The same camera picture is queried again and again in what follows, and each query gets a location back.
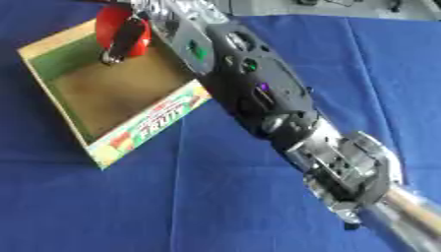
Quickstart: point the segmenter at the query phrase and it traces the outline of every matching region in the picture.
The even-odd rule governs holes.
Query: cable
[[[338,4],[338,5],[345,6],[345,7],[352,7],[352,5],[355,3],[355,0],[353,0],[350,4],[344,4],[341,2],[336,2],[334,0],[325,0],[325,2],[332,3],[332,4]]]
[[[231,16],[234,16],[234,10],[232,9],[232,0],[228,0],[228,12]]]

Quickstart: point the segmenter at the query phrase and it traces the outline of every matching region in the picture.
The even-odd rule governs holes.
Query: silver metal cylinder
[[[359,213],[359,217],[395,251],[441,251],[439,207],[399,185],[392,185],[380,201]]]

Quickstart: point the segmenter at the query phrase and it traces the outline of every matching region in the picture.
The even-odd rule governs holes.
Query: blue tablecloth
[[[97,8],[0,1],[1,251],[390,251],[367,229],[343,231],[300,174],[214,101],[109,170],[94,168],[16,49]],[[344,132],[381,140],[400,155],[409,185],[441,202],[438,23],[243,22],[315,88]]]

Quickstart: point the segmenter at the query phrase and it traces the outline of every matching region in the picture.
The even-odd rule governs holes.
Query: green light
[[[242,69],[245,73],[251,73],[257,70],[257,62],[254,59],[246,58],[242,63]]]
[[[190,40],[190,42],[188,43],[188,49],[200,61],[203,61],[207,56],[207,50],[200,47],[195,40]]]

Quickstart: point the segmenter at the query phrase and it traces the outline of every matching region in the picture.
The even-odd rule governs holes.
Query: red object
[[[96,16],[95,32],[98,43],[105,49],[108,49],[118,29],[131,15],[132,13],[129,10],[117,6],[105,6],[102,8]],[[130,57],[145,54],[147,46],[151,41],[152,34],[149,23],[144,20],[143,23],[146,26],[146,31],[133,46],[128,55]]]

